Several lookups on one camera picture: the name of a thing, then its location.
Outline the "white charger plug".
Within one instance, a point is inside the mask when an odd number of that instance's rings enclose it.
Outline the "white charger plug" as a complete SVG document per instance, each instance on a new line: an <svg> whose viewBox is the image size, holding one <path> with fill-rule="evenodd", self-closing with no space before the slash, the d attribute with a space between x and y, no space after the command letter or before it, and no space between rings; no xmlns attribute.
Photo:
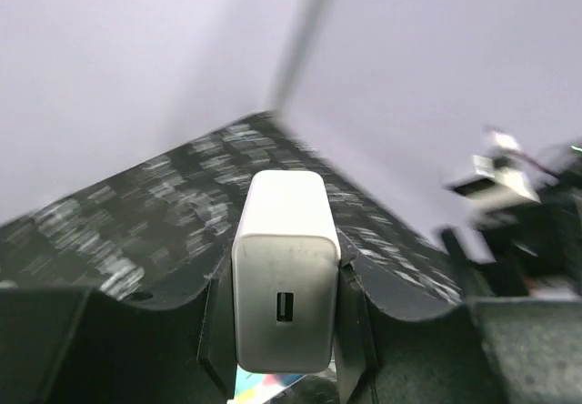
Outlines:
<svg viewBox="0 0 582 404"><path fill-rule="evenodd" d="M231 250L236 357L254 373L317 373L331 359L341 262L323 178L263 170Z"/></svg>

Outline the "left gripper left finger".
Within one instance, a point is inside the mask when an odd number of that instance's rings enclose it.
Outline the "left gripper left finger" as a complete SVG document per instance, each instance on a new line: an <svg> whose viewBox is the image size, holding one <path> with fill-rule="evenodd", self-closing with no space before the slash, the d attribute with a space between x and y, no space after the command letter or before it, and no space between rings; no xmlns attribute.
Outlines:
<svg viewBox="0 0 582 404"><path fill-rule="evenodd" d="M1 293L4 403L224 403L235 379L227 258L124 300L92 288Z"/></svg>

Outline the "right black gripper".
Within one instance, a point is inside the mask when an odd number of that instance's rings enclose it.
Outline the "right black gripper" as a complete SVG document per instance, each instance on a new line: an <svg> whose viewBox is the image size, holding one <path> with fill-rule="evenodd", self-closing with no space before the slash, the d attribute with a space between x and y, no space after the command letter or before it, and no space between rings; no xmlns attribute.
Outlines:
<svg viewBox="0 0 582 404"><path fill-rule="evenodd" d="M479 210L467 199L470 222L492 259L470 258L452 227L440 239L465 294L503 298L581 297L581 144L561 145L553 167L524 165L539 202Z"/></svg>

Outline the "white multicolour power strip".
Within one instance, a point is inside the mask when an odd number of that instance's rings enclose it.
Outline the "white multicolour power strip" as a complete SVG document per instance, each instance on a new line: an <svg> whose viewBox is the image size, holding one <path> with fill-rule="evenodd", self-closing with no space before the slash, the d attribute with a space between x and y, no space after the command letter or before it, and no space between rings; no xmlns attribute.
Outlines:
<svg viewBox="0 0 582 404"><path fill-rule="evenodd" d="M235 395L227 403L269 403L272 399L308 378L336 380L336 363L332 359L328 367L316 374L258 374L237 367Z"/></svg>

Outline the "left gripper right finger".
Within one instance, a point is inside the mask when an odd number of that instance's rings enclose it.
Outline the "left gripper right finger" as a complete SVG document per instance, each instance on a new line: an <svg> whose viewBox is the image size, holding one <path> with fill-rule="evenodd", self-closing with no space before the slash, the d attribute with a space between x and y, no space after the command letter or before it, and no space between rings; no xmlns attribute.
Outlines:
<svg viewBox="0 0 582 404"><path fill-rule="evenodd" d="M473 298L422 316L417 297L358 258L338 283L343 403L578 403L581 306Z"/></svg>

